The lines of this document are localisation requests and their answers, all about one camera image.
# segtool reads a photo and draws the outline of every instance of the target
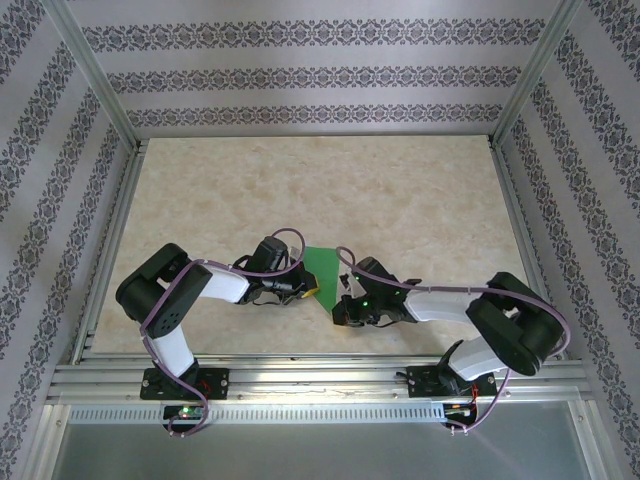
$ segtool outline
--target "patterned wallpaper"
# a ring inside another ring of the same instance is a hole
[[[141,137],[490,133],[556,0],[75,0]]]
[[[639,25],[630,1],[583,4],[503,145],[624,478],[640,478]]]
[[[37,1],[0,1],[0,479],[20,478],[87,299],[124,146]]]

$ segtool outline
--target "black wire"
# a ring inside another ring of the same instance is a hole
[[[247,260],[249,260],[251,258],[251,255],[243,255],[241,256],[238,260],[236,260],[235,262],[233,262],[233,268],[237,268],[238,270],[244,270],[243,267],[241,267],[240,265],[242,265],[243,263],[246,263]]]
[[[278,307],[282,306],[283,303],[280,302],[263,302],[263,303],[256,303],[256,301],[254,300],[253,302],[251,302],[253,305],[255,305],[256,307],[261,307],[262,305],[276,305]]]
[[[387,327],[390,327],[391,325],[395,325],[396,323],[399,323],[399,322],[389,322],[389,323],[385,323],[384,325],[374,325],[374,327],[376,327],[376,328],[387,328]]]

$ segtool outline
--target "marble-pattern floor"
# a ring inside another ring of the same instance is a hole
[[[115,290],[165,243],[232,263],[283,226],[309,245],[375,256],[403,280],[480,285],[499,270],[525,279],[484,136],[153,139],[93,351],[144,351]],[[313,299],[280,308],[202,298],[182,325],[194,352],[212,354],[441,354],[476,336],[442,322],[337,327]]]

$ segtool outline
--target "green object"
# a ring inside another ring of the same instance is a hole
[[[333,248],[307,247],[304,252],[304,268],[316,276],[320,290],[315,299],[327,312],[336,305],[338,294],[338,268],[340,261]]]

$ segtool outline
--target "purple cable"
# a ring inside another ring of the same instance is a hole
[[[147,352],[149,353],[149,355],[151,356],[151,360],[171,380],[176,382],[182,388],[185,388],[186,390],[188,390],[191,393],[193,393],[196,397],[198,397],[200,399],[200,401],[202,401],[202,405],[203,405],[203,409],[204,409],[204,412],[202,414],[202,418],[200,419],[200,421],[193,428],[191,428],[190,430],[188,430],[186,432],[181,433],[180,434],[181,438],[188,437],[188,436],[193,435],[194,433],[202,430],[202,428],[207,423],[207,420],[209,418],[209,402],[208,402],[207,398],[199,390],[195,389],[194,387],[192,387],[188,383],[183,382],[182,380],[180,380],[173,373],[171,373],[169,371],[169,369],[167,367],[165,367],[165,365],[160,361],[160,359],[156,355],[155,351],[153,350],[153,347],[151,346],[151,342],[149,341],[149,337],[147,337],[147,327],[149,326],[151,321],[155,318],[157,313],[160,311],[160,308],[162,308],[162,305],[164,305],[164,302],[167,301],[167,298],[169,298],[169,295],[171,295],[171,292],[173,292],[173,290],[176,288],[176,285],[178,285],[178,283],[180,283],[180,280],[182,280],[182,278],[187,274],[187,272],[194,265],[209,265],[209,266],[212,266],[212,267],[215,267],[215,268],[220,268],[222,270],[226,270],[226,271],[231,272],[231,273],[242,275],[244,277],[259,277],[259,278],[277,277],[279,275],[284,275],[285,273],[288,273],[291,270],[293,270],[294,268],[296,268],[298,265],[300,265],[300,262],[302,262],[302,258],[304,257],[304,252],[305,252],[305,250],[307,248],[307,246],[305,244],[305,241],[304,241],[304,237],[295,228],[281,228],[281,229],[276,230],[275,232],[273,232],[272,236],[275,237],[276,235],[278,235],[280,233],[283,233],[283,232],[295,233],[298,236],[298,238],[300,238],[300,244],[301,244],[301,246],[300,246],[300,256],[289,267],[287,267],[287,268],[285,268],[283,270],[278,270],[277,272],[253,273],[253,272],[245,272],[244,270],[241,270],[241,269],[238,269],[238,268],[233,268],[233,267],[231,267],[229,265],[225,265],[223,263],[216,262],[216,261],[213,261],[213,260],[203,260],[203,259],[193,260],[186,267],[184,267],[180,271],[180,273],[178,273],[178,275],[176,275],[176,278],[167,287],[167,289],[162,294],[162,296],[160,297],[158,302],[154,305],[154,307],[149,312],[149,315],[147,315],[147,318],[145,318],[144,322],[142,322],[142,325],[140,325],[140,335],[142,335],[142,343],[144,344],[145,348],[147,349]],[[171,420],[169,420],[169,425],[167,426],[167,429],[169,430],[169,435],[171,435],[171,436],[173,436],[173,434],[174,434],[174,431],[171,429],[171,427],[173,425],[173,422],[177,418],[179,418],[179,417],[173,417]]]
[[[341,252],[346,252],[347,254],[349,254],[349,256],[351,257],[351,262],[349,262],[347,259],[345,259],[342,256]],[[431,293],[431,292],[469,293],[469,294],[471,294],[471,293],[493,293],[493,294],[496,294],[496,295],[502,295],[502,296],[506,296],[506,297],[515,298],[516,300],[520,300],[522,302],[527,302],[527,303],[529,303],[531,305],[534,305],[534,306],[536,306],[538,308],[543,309],[545,312],[547,312],[548,314],[553,316],[553,318],[555,318],[558,321],[558,323],[562,326],[562,329],[564,330],[564,338],[563,338],[562,343],[560,344],[560,346],[556,347],[549,355],[557,355],[557,354],[559,354],[565,348],[567,348],[567,345],[569,345],[569,342],[571,341],[571,331],[569,330],[569,324],[567,323],[567,320],[562,316],[562,314],[560,314],[560,312],[558,312],[551,305],[549,305],[546,302],[542,302],[542,301],[540,301],[540,300],[538,300],[536,298],[528,297],[527,295],[522,295],[520,293],[509,292],[508,290],[500,290],[498,288],[490,288],[490,287],[425,286],[425,285],[409,285],[407,283],[394,282],[393,280],[388,280],[386,278],[382,278],[382,277],[379,277],[377,275],[373,275],[373,274],[371,274],[369,272],[365,272],[361,268],[358,268],[358,266],[356,265],[356,256],[347,247],[337,247],[336,248],[336,255],[338,256],[338,258],[340,259],[340,261],[342,263],[344,263],[347,267],[349,267],[351,269],[352,272],[358,273],[358,274],[363,275],[365,277],[368,277],[368,278],[370,278],[372,280],[376,280],[377,282],[385,283],[387,285],[391,285],[391,286],[396,287],[396,288],[404,288],[404,289],[407,289],[407,290],[419,290],[419,291],[422,291],[422,292],[429,292],[429,293]],[[491,401],[491,403],[489,404],[487,409],[484,411],[484,413],[480,416],[480,418],[478,418],[473,424],[467,426],[467,425],[465,425],[465,424],[463,424],[461,422],[456,422],[455,420],[447,420],[447,423],[450,423],[452,425],[456,425],[456,426],[460,427],[458,430],[462,430],[465,433],[473,430],[478,425],[480,425],[489,416],[489,414],[493,411],[494,407],[496,406],[496,403],[498,402],[498,399],[500,398],[500,395],[504,391],[504,389],[505,389],[505,387],[507,385],[507,382],[509,381],[510,375],[511,375],[511,370],[507,369],[507,373],[505,374],[504,380],[502,381],[502,385],[500,385],[500,388],[498,389],[498,392],[496,393],[496,396],[493,398],[493,400]]]

